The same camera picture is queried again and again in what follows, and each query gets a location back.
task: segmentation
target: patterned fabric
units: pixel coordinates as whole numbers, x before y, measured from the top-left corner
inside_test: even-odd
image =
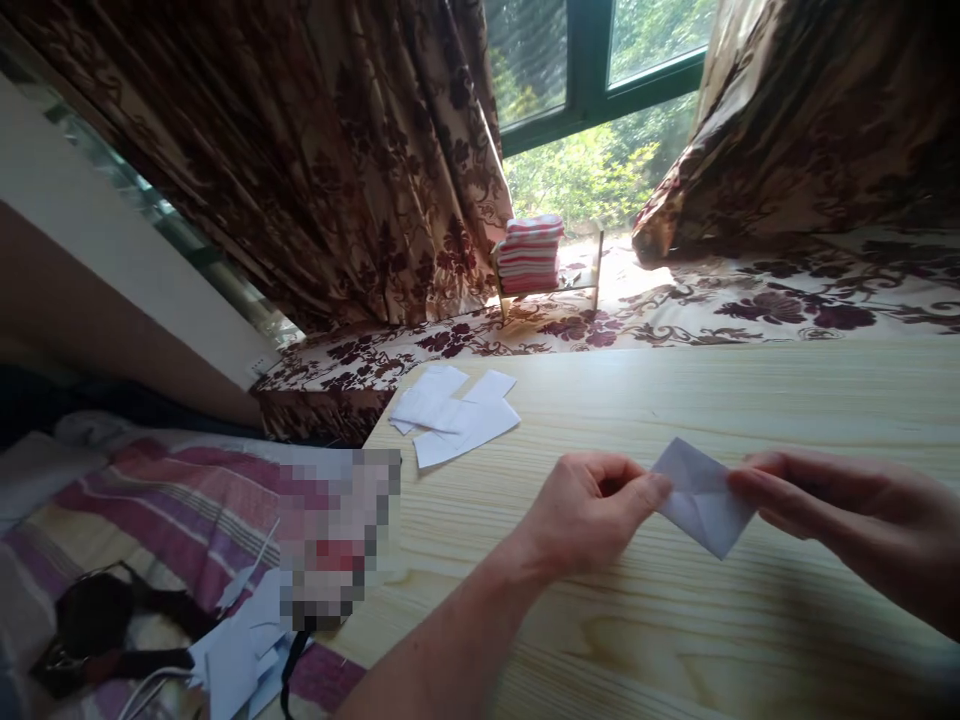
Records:
[[[28,64],[304,331],[417,325],[495,292],[512,211],[480,0],[0,12]]]
[[[266,429],[281,438],[333,432],[360,446],[405,373],[465,354],[960,333],[960,233],[711,240],[654,271],[639,267],[622,234],[604,241],[601,268],[596,311],[583,295],[554,293],[515,302],[506,320],[497,306],[417,328],[308,338],[255,388]]]
[[[948,5],[720,0],[697,129],[637,218],[641,258],[708,235],[960,226]]]
[[[0,595],[4,717],[16,717],[8,706],[15,696],[29,708],[22,717],[53,711],[53,701],[27,671],[53,636],[54,601],[74,579],[125,560],[154,587],[185,588],[201,607],[212,609],[237,570],[256,559],[277,517],[281,480],[278,464],[250,455],[204,447],[168,452],[141,439],[7,533],[0,540],[0,571],[10,579]],[[273,543],[254,584],[278,563]],[[245,590],[241,598],[249,595]],[[131,623],[128,641],[150,649],[182,646],[186,638],[163,618],[144,616]],[[291,681],[294,716],[316,717],[321,708],[333,712],[362,676],[359,666],[314,646]],[[58,706],[58,717],[115,718],[134,686],[108,681],[67,701],[69,710]],[[158,702],[168,717],[194,717],[205,698],[170,682]],[[282,717],[279,702],[263,717]]]

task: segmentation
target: floral curtain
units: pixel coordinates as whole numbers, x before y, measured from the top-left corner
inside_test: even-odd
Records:
[[[303,330],[483,306],[481,0],[0,0],[15,51]]]
[[[641,260],[710,236],[955,224],[954,15],[720,0],[694,136],[634,227]]]

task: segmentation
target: striped cloth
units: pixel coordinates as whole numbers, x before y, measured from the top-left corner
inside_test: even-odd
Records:
[[[536,217],[507,220],[507,241],[536,240],[563,235],[563,219],[559,215],[537,215]]]
[[[212,609],[234,574],[253,564],[270,532],[278,514],[281,472],[276,463],[239,452],[208,447],[170,452],[144,438],[4,535],[0,715],[115,718],[135,683],[111,680],[56,706],[28,677],[53,636],[54,601],[82,573],[125,560],[154,587],[186,588],[202,607]],[[241,600],[278,564],[273,544]],[[134,618],[127,639],[139,649],[189,644],[171,623],[149,615]],[[291,712],[295,717],[317,717],[321,709],[333,712],[363,674],[360,666],[314,645],[291,682]],[[188,691],[177,681],[169,681],[157,698],[153,717],[193,717],[206,703],[199,689]],[[277,701],[261,715],[281,716]]]
[[[557,252],[563,237],[559,215],[508,220],[507,237],[498,246],[497,272],[504,293],[554,288],[559,283]]]

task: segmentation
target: window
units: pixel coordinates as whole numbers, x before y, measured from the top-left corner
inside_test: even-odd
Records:
[[[503,154],[694,92],[717,0],[485,0]]]
[[[686,146],[696,107],[690,93],[507,158],[514,213],[625,230]]]
[[[0,72],[37,105],[44,117],[102,173],[139,212],[251,325],[277,346],[303,333],[239,270],[80,118],[49,85],[0,49]]]
[[[518,217],[631,224],[683,151],[716,0],[486,0]]]

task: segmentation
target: light wood desk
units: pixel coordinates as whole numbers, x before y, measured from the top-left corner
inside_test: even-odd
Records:
[[[391,521],[402,572],[328,643],[367,667],[514,527],[567,451],[622,451],[649,466],[680,435],[733,465],[794,443],[893,458],[960,490],[957,338],[449,364],[473,379],[488,368],[517,377],[508,399],[522,423],[424,473],[410,436],[387,424],[389,409],[377,425],[367,447],[403,451]],[[655,515],[609,571],[558,583],[534,607],[494,715],[911,717],[957,652],[816,543],[758,518],[719,562]]]

